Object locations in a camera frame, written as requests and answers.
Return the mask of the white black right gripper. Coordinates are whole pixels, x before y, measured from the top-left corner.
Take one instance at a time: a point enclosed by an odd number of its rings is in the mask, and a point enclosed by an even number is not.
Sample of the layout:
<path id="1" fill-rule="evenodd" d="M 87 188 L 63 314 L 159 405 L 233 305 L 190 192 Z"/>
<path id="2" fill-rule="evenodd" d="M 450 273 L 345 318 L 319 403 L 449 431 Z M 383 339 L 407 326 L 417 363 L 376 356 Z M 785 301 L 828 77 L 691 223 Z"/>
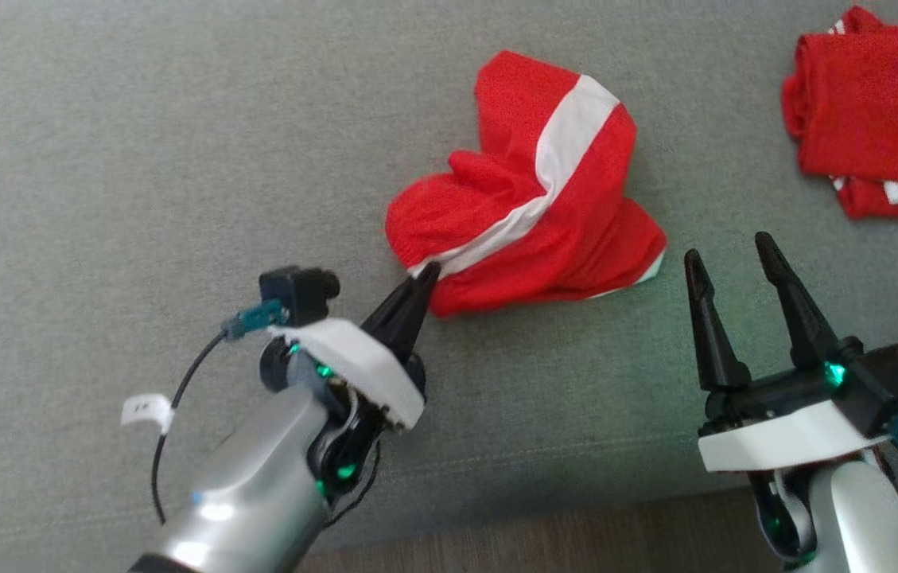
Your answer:
<path id="1" fill-rule="evenodd" d="M 738 360 L 714 304 L 714 286 L 699 250 L 684 269 L 700 388 L 710 392 L 698 450 L 710 473 L 764 472 L 821 463 L 886 442 L 867 438 L 834 403 L 846 368 L 827 362 L 838 335 L 775 239 L 757 232 L 755 247 L 775 287 L 791 340 L 789 369 L 752 381 Z"/>

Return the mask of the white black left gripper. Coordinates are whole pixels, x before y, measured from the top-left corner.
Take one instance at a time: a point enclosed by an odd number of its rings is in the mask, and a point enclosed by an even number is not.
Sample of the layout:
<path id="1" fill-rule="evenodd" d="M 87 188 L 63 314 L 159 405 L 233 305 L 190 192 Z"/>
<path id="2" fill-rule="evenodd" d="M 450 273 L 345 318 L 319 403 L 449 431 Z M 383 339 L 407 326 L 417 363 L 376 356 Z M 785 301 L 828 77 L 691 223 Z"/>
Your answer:
<path id="1" fill-rule="evenodd" d="M 426 409 L 426 370 L 414 352 L 441 264 L 404 279 L 361 324 L 326 318 L 268 327 L 260 359 L 266 388 L 305 388 L 328 420 L 308 442 L 318 487 L 355 487 L 383 432 L 412 431 Z"/>

